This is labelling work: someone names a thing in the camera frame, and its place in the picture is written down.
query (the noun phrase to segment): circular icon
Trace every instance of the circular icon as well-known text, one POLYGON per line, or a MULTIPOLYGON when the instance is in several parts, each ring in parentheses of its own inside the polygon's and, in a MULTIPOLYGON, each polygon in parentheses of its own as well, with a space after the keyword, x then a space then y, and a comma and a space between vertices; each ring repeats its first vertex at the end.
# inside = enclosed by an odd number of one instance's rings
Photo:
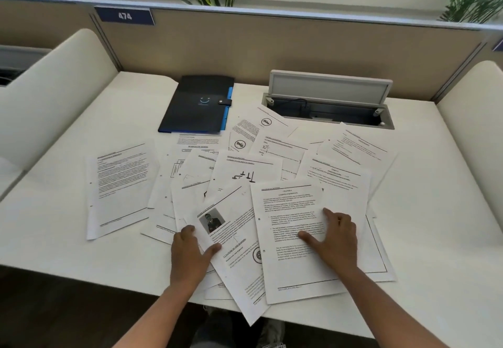
POLYGON ((262 255, 260 254, 260 247, 256 247, 253 251, 253 259, 255 262, 262 264, 262 255))
POLYGON ((237 149, 243 149, 243 148, 245 148, 245 146, 246 146, 246 143, 244 142, 244 140, 237 140, 234 143, 234 147, 236 147, 237 149))

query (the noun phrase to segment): box lid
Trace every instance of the box lid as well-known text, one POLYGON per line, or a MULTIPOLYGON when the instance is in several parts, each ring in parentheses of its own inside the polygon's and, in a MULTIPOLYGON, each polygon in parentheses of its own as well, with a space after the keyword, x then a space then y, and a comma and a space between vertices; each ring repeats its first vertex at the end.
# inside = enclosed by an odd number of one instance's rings
POLYGON ((384 102, 392 85, 389 79, 273 70, 269 94, 375 105, 384 102))

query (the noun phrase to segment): floor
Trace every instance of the floor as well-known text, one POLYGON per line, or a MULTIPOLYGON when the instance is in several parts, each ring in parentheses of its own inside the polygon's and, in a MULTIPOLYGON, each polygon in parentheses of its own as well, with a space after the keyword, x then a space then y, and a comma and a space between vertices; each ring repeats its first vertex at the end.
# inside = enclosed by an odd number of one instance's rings
MULTIPOLYGON (((111 347, 154 296, 0 266, 0 348, 111 347)), ((189 347, 206 312, 188 304, 168 348, 189 347)), ((375 340, 287 323, 288 348, 378 348, 375 340)))

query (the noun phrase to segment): stack of papers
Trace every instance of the stack of papers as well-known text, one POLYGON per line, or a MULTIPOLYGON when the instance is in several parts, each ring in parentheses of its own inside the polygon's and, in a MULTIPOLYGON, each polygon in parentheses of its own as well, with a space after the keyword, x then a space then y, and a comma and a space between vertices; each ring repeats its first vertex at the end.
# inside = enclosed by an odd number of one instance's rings
MULTIPOLYGON (((305 230, 324 239, 324 207, 351 215, 357 225, 358 266, 374 281, 395 280, 368 202, 396 151, 344 124, 324 140, 297 139, 295 130, 294 121, 258 106, 218 135, 173 134, 158 172, 147 157, 138 163, 152 166, 142 170, 150 200, 143 196, 134 205, 150 208, 141 233, 171 244, 190 224, 201 251, 220 243, 198 291, 235 300, 250 325, 272 304, 346 291, 297 236, 305 230)), ((104 216, 90 212, 91 231, 115 217, 104 216)))

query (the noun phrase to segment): person's right hand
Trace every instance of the person's right hand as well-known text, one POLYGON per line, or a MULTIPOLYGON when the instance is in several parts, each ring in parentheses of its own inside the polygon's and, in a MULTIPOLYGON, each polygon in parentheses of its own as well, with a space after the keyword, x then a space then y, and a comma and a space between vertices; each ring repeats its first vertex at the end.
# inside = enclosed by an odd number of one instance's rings
POLYGON ((323 242, 306 231, 299 231, 298 235, 339 277, 342 277, 357 269, 356 225, 351 222, 351 217, 347 214, 332 213, 327 208, 323 208, 323 213, 328 219, 323 242))

